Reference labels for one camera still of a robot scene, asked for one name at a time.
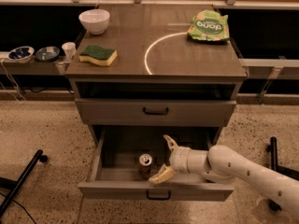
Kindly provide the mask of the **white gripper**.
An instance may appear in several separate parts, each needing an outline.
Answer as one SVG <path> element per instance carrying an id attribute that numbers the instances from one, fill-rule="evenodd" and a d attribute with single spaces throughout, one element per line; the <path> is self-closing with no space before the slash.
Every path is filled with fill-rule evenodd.
<path id="1" fill-rule="evenodd" d="M 179 147 L 177 142 L 167 134 L 164 135 L 164 139 L 172 151 L 169 158 L 171 166 L 163 164 L 159 172 L 149 178 L 151 184 L 157 185 L 168 181 L 175 175 L 176 171 L 202 174 L 209 170 L 206 151 Z"/>

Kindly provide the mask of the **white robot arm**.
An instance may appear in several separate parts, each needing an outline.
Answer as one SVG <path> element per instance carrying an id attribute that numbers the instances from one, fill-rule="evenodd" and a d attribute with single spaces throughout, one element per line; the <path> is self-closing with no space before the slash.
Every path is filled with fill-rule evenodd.
<path id="1" fill-rule="evenodd" d="M 216 183 L 230 184 L 237 177 L 256 188 L 280 207 L 299 217 L 299 181 L 246 159 L 224 145 L 208 151 L 179 146 L 165 134 L 170 150 L 167 166 L 163 164 L 149 182 L 158 185 L 171 179 L 176 172 L 197 174 Z"/>

